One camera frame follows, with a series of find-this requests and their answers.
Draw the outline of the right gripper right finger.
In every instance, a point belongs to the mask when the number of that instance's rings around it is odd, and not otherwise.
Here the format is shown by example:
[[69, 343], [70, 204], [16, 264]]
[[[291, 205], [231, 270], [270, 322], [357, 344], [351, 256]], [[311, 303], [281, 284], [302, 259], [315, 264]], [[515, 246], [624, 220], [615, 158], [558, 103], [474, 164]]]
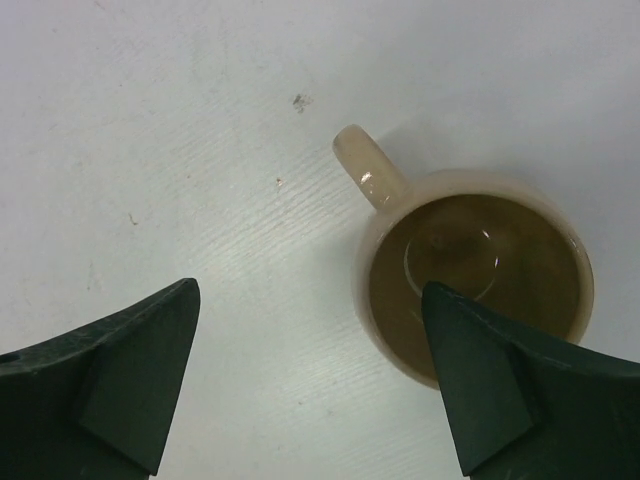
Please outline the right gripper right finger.
[[428, 283], [422, 316], [463, 476], [636, 479], [639, 366]]

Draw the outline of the beige mug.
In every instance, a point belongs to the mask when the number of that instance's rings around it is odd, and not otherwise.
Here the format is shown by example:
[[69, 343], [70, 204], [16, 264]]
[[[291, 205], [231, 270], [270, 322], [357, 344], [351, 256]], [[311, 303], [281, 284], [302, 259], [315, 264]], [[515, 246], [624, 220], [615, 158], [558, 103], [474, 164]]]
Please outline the beige mug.
[[364, 330], [396, 369], [438, 385], [421, 313], [431, 281], [563, 340], [582, 339], [594, 303], [591, 262], [543, 193], [481, 170], [408, 179], [358, 125], [344, 127], [332, 149], [374, 210], [352, 291]]

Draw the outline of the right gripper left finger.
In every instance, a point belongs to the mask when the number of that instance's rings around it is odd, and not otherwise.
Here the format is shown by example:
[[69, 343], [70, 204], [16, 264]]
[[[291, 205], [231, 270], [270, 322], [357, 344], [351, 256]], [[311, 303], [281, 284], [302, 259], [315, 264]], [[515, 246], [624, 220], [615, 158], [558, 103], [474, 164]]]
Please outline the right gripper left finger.
[[1, 356], [4, 479], [149, 479], [165, 451], [200, 311], [181, 279]]

